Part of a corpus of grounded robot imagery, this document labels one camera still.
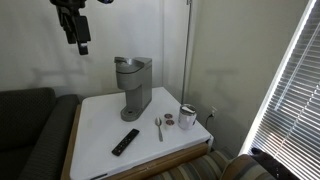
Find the window blinds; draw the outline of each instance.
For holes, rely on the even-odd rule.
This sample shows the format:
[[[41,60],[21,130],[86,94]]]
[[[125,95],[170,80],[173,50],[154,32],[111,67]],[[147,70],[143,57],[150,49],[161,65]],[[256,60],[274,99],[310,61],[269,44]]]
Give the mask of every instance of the window blinds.
[[[320,0],[267,105],[252,147],[268,152],[301,179],[320,179]]]

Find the white table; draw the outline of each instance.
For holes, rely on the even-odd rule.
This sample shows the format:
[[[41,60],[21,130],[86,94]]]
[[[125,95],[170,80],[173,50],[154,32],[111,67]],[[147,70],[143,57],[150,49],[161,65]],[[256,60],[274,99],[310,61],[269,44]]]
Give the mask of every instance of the white table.
[[[213,137],[198,122],[191,130],[178,126],[180,104],[164,88],[152,90],[152,101],[140,118],[133,122],[121,120],[125,94],[110,94],[87,98],[82,103],[71,179],[109,177],[139,164],[211,140]],[[175,124],[168,126],[164,114],[173,115]],[[159,141],[155,118],[162,117],[163,142]],[[133,129],[140,133],[118,157],[114,147]]]

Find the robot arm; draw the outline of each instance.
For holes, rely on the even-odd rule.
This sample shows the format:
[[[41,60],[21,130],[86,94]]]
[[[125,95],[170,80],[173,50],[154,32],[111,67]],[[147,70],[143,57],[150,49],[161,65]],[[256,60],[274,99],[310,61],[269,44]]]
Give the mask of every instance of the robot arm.
[[[88,21],[79,13],[86,0],[50,0],[56,6],[60,25],[66,33],[69,44],[78,44],[80,55],[88,54],[88,41],[91,41]],[[110,4],[113,0],[98,0]]]

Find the window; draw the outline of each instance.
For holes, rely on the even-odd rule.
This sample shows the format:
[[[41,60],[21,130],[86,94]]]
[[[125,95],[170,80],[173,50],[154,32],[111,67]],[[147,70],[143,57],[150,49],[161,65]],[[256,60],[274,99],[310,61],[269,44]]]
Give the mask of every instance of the window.
[[[320,179],[320,0],[309,2],[240,154],[257,147]]]

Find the dark gray couch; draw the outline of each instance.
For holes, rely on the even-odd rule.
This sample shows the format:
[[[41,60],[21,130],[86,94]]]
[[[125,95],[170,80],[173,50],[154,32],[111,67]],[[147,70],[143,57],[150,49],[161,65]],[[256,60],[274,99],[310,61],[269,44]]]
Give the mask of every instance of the dark gray couch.
[[[51,88],[0,92],[0,179],[60,179],[78,104]]]

